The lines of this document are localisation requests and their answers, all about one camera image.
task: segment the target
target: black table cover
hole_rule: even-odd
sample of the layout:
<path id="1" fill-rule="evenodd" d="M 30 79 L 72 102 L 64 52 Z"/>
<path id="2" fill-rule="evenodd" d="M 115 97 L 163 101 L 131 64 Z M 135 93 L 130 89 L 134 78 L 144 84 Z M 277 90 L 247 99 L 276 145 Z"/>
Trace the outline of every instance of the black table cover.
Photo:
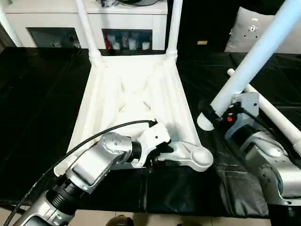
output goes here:
<path id="1" fill-rule="evenodd" d="M 236 68 L 243 57 L 239 53 L 178 57 L 194 121 L 199 101 L 211 101 L 227 81 L 226 71 Z M 0 55 L 0 205 L 17 203 L 66 152 L 90 67 L 86 49 L 7 48 Z M 300 73 L 300 56 L 276 54 L 252 84 L 301 129 Z M 261 117 L 281 136 L 264 114 Z M 268 217 L 257 179 L 231 155 L 225 140 L 216 131 L 198 127 L 197 131 L 214 155 L 214 164 L 206 172 L 189 167 L 112 171 L 83 208 Z M 50 175 L 38 186 L 27 204 L 50 186 L 52 178 Z"/>

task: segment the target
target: white pillow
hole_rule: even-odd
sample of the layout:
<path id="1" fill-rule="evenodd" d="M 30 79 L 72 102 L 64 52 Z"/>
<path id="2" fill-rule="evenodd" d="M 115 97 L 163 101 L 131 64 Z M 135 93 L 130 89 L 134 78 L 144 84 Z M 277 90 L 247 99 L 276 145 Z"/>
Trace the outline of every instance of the white pillow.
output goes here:
<path id="1" fill-rule="evenodd" d="M 225 52 L 248 52 L 273 19 L 274 16 L 262 15 L 240 7 Z M 301 54 L 301 21 L 276 53 Z"/>

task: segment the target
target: white pvc pipe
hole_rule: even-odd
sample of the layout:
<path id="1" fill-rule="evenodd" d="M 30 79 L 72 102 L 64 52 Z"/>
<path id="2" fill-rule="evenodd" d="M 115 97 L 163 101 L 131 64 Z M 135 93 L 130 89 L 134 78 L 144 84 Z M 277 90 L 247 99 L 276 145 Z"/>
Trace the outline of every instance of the white pvc pipe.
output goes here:
<path id="1" fill-rule="evenodd" d="M 20 41 L 19 37 L 17 36 L 15 30 L 11 27 L 11 25 L 6 17 L 4 7 L 5 7 L 4 3 L 0 1 L 0 24 L 2 25 L 2 27 L 4 28 L 6 33 L 9 35 L 11 40 L 14 42 L 14 44 L 17 47 L 23 47 L 22 42 Z"/>
<path id="2" fill-rule="evenodd" d="M 92 28 L 90 26 L 88 13 L 86 11 L 84 0 L 75 0 L 75 3 L 79 13 L 80 22 L 86 36 L 86 40 L 89 48 L 90 61 L 94 62 L 97 66 L 98 63 L 101 62 L 101 53 L 96 47 L 96 42 L 94 40 L 94 35 L 92 32 Z"/>
<path id="3" fill-rule="evenodd" d="M 239 94 L 265 65 L 278 46 L 299 21 L 301 15 L 301 0 L 286 0 L 268 29 L 255 43 L 250 52 L 238 66 L 231 78 L 211 103 L 218 116 L 226 111 L 234 95 Z M 213 130 L 211 122 L 201 113 L 198 125 L 204 130 Z"/>
<path id="4" fill-rule="evenodd" d="M 233 69 L 229 69 L 227 74 L 232 76 Z M 280 129 L 280 131 L 292 143 L 295 151 L 301 156 L 301 131 L 295 127 L 277 108 L 274 107 L 263 95 L 261 95 L 253 86 L 248 84 L 245 92 L 257 92 L 259 94 L 259 107 L 272 120 L 272 122 Z"/>
<path id="5" fill-rule="evenodd" d="M 183 0 L 174 0 L 173 12 L 171 15 L 170 31 L 168 38 L 168 46 L 166 50 L 166 56 L 170 58 L 177 58 L 178 50 L 178 36 L 181 20 Z"/>

